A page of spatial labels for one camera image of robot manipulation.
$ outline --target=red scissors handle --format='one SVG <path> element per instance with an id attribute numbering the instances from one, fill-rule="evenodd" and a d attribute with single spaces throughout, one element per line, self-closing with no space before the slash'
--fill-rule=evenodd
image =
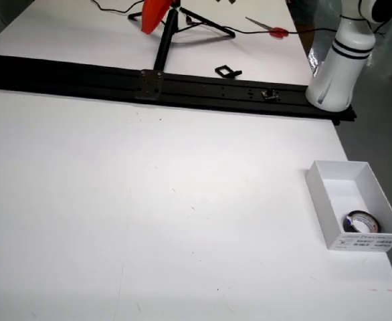
<path id="1" fill-rule="evenodd" d="M 272 37 L 278 38 L 278 39 L 282 39 L 283 37 L 287 37 L 289 34 L 288 30 L 286 30 L 284 28 L 279 28 L 279 27 L 270 28 L 269 33 Z"/>

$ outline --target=black bracket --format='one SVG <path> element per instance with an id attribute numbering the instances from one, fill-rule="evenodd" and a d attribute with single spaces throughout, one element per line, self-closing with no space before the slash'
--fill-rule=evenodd
<path id="1" fill-rule="evenodd" d="M 141 70 L 136 83 L 135 98 L 143 100 L 158 100 L 161 95 L 163 72 L 156 70 Z"/>
<path id="2" fill-rule="evenodd" d="M 222 78 L 227 79 L 235 79 L 237 76 L 242 75 L 241 70 L 233 71 L 228 65 L 224 65 L 221 67 L 217 67 L 215 72 L 219 74 Z"/>

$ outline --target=orange object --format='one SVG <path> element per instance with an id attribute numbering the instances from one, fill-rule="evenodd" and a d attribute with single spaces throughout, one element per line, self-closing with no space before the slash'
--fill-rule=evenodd
<path id="1" fill-rule="evenodd" d="M 142 32 L 147 35 L 156 29 L 173 0 L 145 0 L 142 6 Z"/>

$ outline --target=black tape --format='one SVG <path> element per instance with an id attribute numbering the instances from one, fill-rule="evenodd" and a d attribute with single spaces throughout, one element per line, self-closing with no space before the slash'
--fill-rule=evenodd
<path id="1" fill-rule="evenodd" d="M 354 226 L 354 221 L 359 221 L 365 224 L 370 230 L 369 233 L 381 232 L 381 226 L 379 222 L 371 214 L 368 214 L 364 211 L 352 211 L 345 217 L 345 219 L 343 220 L 343 229 L 345 232 L 361 232 Z"/>

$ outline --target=red object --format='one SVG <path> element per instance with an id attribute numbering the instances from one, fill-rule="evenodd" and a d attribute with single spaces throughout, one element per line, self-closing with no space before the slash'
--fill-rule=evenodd
<path id="1" fill-rule="evenodd" d="M 279 27 L 270 27 L 269 25 L 265 25 L 264 23 L 258 22 L 257 20 L 251 19 L 249 17 L 246 17 L 247 20 L 250 20 L 252 23 L 255 23 L 256 25 L 258 25 L 259 27 L 262 27 L 263 29 L 266 29 L 269 31 L 269 34 L 273 37 L 273 38 L 278 38 L 278 39 L 282 39 L 283 37 L 288 37 L 288 35 L 290 34 L 288 32 L 288 30 L 284 29 L 284 28 L 279 28 Z"/>
<path id="2" fill-rule="evenodd" d="M 147 35 L 156 29 L 173 0 L 145 0 L 142 6 L 142 32 Z"/>
<path id="3" fill-rule="evenodd" d="M 273 27 L 269 29 L 269 34 L 273 38 L 279 38 L 282 39 L 283 37 L 288 37 L 288 30 L 285 30 L 284 28 L 280 27 Z"/>

